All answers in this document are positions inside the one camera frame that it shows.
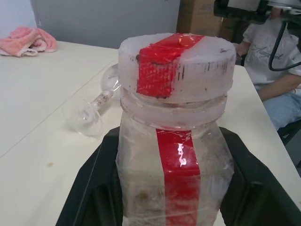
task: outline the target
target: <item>jar lid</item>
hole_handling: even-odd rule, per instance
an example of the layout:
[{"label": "jar lid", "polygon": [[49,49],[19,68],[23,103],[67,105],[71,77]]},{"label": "jar lid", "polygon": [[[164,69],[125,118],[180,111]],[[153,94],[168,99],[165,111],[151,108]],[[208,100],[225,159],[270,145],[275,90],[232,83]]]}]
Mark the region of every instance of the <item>jar lid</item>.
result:
[{"label": "jar lid", "polygon": [[199,102],[231,88],[232,43],[193,34],[129,38],[119,48],[119,82],[129,92],[168,103]]}]

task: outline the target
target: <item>pink towel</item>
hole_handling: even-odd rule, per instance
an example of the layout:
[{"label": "pink towel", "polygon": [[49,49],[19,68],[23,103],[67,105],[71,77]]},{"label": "pink towel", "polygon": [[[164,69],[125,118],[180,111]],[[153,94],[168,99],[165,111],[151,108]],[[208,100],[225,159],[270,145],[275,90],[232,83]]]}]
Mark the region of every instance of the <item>pink towel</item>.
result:
[{"label": "pink towel", "polygon": [[54,37],[40,28],[18,27],[8,38],[0,39],[0,54],[5,56],[36,56],[38,52],[55,52]]}]

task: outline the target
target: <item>white lid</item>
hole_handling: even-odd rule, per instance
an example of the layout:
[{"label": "white lid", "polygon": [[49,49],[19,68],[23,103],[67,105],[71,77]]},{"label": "white lid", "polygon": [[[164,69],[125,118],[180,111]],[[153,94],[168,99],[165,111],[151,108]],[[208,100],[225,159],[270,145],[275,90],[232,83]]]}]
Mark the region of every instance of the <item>white lid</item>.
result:
[{"label": "white lid", "polygon": [[[172,35],[144,35],[129,38],[121,43],[119,82],[124,89],[137,92],[140,50]],[[189,103],[225,95],[232,86],[235,58],[236,51],[232,43],[221,38],[205,36],[191,48],[184,50],[172,64],[154,63],[160,70],[169,70],[171,65],[176,64],[175,76],[170,81],[171,94],[157,99],[168,103]]]}]

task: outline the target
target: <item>plastic container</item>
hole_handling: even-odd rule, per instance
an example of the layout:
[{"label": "plastic container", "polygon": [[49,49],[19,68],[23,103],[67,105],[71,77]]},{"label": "plastic container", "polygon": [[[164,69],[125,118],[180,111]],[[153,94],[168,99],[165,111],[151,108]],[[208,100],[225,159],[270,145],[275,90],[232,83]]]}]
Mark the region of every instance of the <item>plastic container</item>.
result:
[{"label": "plastic container", "polygon": [[157,34],[119,49],[122,115],[116,158],[124,226],[212,226],[233,163],[215,121],[232,85],[234,46]]}]

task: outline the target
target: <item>black cable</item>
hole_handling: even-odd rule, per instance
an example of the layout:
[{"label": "black cable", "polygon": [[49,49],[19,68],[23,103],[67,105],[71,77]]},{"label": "black cable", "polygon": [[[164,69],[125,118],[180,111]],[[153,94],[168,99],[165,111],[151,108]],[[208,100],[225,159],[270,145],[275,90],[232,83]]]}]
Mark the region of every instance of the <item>black cable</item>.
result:
[{"label": "black cable", "polygon": [[283,36],[283,33],[285,31],[285,28],[286,28],[286,25],[287,25],[287,22],[286,21],[282,21],[282,25],[281,25],[281,28],[280,28],[280,31],[278,33],[278,36],[277,36],[277,39],[276,39],[276,42],[275,42],[275,45],[274,45],[274,48],[272,50],[272,53],[271,53],[271,56],[269,57],[269,69],[271,71],[274,71],[274,72],[280,72],[280,71],[286,71],[288,69],[291,69],[293,67],[297,67],[299,65],[301,65],[301,62],[298,62],[296,64],[293,64],[293,65],[290,65],[290,66],[287,66],[287,67],[284,67],[284,68],[273,68],[273,60],[274,60],[274,57],[275,57],[275,54],[277,52],[277,49],[278,49],[278,46],[279,46],[279,43],[281,41],[281,38]]}]

